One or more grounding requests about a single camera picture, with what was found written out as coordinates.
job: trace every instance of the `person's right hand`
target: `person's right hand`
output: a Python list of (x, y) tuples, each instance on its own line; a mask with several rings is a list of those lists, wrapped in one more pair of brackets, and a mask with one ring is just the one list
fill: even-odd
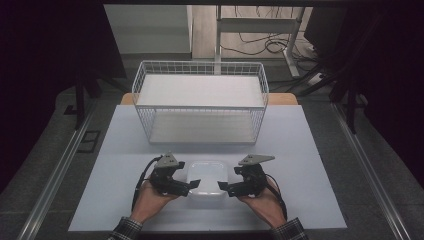
[[(269, 178), (267, 180), (278, 191), (275, 184)], [(272, 228), (277, 228), (287, 222), (277, 198), (268, 188), (265, 188), (257, 197), (242, 196), (238, 199), (246, 203), (260, 219)]]

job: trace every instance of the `plaid sleeve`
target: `plaid sleeve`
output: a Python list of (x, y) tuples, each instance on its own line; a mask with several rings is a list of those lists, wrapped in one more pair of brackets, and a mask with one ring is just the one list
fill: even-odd
[(298, 218), (271, 229), (271, 235), (274, 240), (308, 240)]
[(128, 217), (122, 217), (118, 226), (109, 235), (108, 240), (134, 240), (141, 231), (143, 225)]

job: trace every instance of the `metal basket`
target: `metal basket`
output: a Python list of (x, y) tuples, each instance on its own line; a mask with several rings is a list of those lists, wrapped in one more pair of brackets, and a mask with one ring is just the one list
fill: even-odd
[(268, 103), (261, 63), (143, 61), (133, 102), (150, 143), (249, 143)]

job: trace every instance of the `metal rail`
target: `metal rail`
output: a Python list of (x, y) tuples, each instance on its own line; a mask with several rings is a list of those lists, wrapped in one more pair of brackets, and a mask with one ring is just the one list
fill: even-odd
[(93, 100), (93, 102), (91, 102), (91, 104), (89, 105), (85, 120), (82, 122), (79, 130), (76, 130), (72, 135), (68, 146), (66, 147), (59, 162), (56, 164), (52, 174), (50, 175), (49, 180), (47, 181), (29, 217), (27, 218), (24, 226), (22, 227), (21, 233), (17, 238), (18, 240), (32, 240), (36, 237), (38, 230), (40, 229), (40, 226), (43, 223), (43, 220), (50, 208), (50, 205), (53, 202), (54, 197), (56, 196), (60, 184), (62, 183), (62, 180), (65, 177), (66, 171), (68, 170), (69, 165), (72, 162), (72, 158), (74, 157), (75, 152), (77, 151), (78, 145), (84, 136), (84, 132), (91, 121), (94, 109), (96, 108), (96, 104), (97, 100)]
[(346, 138), (352, 147), (356, 158), (358, 159), (359, 165), (364, 172), (365, 177), (370, 184), (370, 187), (374, 193), (375, 198), (377, 199), (378, 204), (380, 205), (387, 222), (390, 225), (390, 228), (393, 231), (396, 239), (398, 240), (410, 240), (411, 236), (408, 233), (405, 223), (402, 220), (399, 212), (396, 209), (395, 204), (390, 198), (389, 194), (386, 192), (386, 189), (383, 187), (380, 179), (378, 178), (377, 173), (375, 172), (370, 160), (368, 159), (367, 154), (365, 153), (362, 145), (355, 134), (352, 134), (348, 125), (345, 122), (345, 114), (341, 109), (339, 104), (331, 104), (334, 112), (337, 115), (339, 123), (342, 127)]

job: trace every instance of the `gray floor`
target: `gray floor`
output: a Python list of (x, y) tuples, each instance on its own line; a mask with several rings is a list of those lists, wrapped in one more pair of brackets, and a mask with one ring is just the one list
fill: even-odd
[[(124, 57), (129, 79), (134, 78), (141, 59)], [(259, 60), (265, 65), (270, 88), (282, 86), (274, 92), (284, 92), (288, 83), (283, 81), (291, 80), (285, 62), (280, 59)], [(120, 81), (127, 86), (132, 83), (125, 79)], [(107, 236), (106, 233), (67, 233), (115, 106), (120, 103), (123, 95), (110, 85), (102, 81), (99, 83), (103, 95), (97, 100), (95, 114), (87, 128), (88, 131), (100, 132), (99, 143), (93, 153), (76, 153), (36, 239), (105, 239)], [(348, 229), (307, 230), (307, 233), (312, 239), (395, 239), (331, 108), (327, 97), (330, 90), (331, 86), (328, 86), (298, 100), (304, 109)], [(58, 96), (56, 111), (49, 125), (15, 178), (0, 195), (0, 239), (16, 239), (54, 166), (62, 156), (75, 126), (75, 116), (63, 115), (63, 112), (68, 105), (73, 104), (73, 89), (68, 89)], [(356, 126), (357, 136), (407, 224), (412, 239), (424, 240), (423, 189), (368, 122), (361, 109), (356, 111)], [(90, 144), (80, 144), (79, 149), (89, 149), (92, 147)]]

